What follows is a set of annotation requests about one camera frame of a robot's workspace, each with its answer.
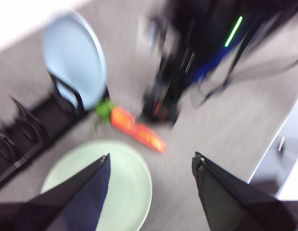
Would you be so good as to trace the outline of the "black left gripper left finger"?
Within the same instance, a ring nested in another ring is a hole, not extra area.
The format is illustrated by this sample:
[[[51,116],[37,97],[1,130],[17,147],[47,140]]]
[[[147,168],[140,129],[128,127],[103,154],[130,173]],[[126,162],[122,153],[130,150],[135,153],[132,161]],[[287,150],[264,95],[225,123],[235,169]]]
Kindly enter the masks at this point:
[[[110,155],[26,202],[0,203],[0,231],[94,231],[110,180]]]

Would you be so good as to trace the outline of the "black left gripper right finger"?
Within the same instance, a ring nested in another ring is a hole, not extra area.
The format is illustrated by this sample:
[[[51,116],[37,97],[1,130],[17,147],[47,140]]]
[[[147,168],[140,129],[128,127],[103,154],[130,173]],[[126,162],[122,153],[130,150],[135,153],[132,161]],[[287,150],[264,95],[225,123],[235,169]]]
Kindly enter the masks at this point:
[[[281,201],[199,152],[192,173],[212,231],[298,231],[298,201]]]

